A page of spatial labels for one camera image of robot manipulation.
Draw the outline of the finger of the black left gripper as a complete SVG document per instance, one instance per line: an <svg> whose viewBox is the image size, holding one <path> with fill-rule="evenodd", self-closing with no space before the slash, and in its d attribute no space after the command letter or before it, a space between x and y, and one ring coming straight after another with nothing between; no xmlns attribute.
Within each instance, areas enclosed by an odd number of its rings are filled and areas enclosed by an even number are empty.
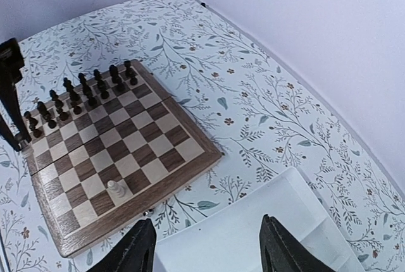
<svg viewBox="0 0 405 272"><path fill-rule="evenodd" d="M21 69L25 66L20 46L16 38L1 44L1 103L18 129L20 138L27 143L32 138L23 121L16 84L22 80Z"/></svg>

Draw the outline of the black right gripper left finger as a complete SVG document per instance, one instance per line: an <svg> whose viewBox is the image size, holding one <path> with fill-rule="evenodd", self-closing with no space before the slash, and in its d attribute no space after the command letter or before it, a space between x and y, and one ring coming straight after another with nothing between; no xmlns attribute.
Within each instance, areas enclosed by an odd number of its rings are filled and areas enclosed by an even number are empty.
<svg viewBox="0 0 405 272"><path fill-rule="evenodd" d="M142 219L108 254L107 271L153 270L156 231L152 221Z"/></svg>

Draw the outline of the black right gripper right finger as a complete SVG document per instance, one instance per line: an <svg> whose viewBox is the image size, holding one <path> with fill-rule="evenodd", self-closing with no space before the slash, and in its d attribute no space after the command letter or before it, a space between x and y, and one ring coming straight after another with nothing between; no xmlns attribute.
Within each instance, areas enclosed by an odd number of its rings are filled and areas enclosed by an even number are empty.
<svg viewBox="0 0 405 272"><path fill-rule="evenodd" d="M274 216L263 216L259 232L264 272L332 272L313 256Z"/></svg>

